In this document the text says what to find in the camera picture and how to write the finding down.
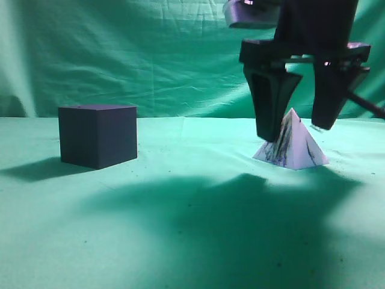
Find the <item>wrinkled fabric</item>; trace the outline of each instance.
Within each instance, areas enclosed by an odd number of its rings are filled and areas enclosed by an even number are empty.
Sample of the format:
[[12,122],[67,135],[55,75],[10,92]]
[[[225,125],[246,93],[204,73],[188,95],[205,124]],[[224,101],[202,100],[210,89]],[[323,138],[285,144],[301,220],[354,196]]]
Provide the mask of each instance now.
[[[242,39],[274,30],[231,30],[226,0],[3,0],[0,2],[0,116],[57,115],[57,106],[132,104],[140,117],[254,117],[238,61]],[[360,0],[352,41],[373,45],[357,93],[384,100],[385,5]],[[313,69],[289,108],[310,117]],[[371,117],[348,102],[340,117]]]

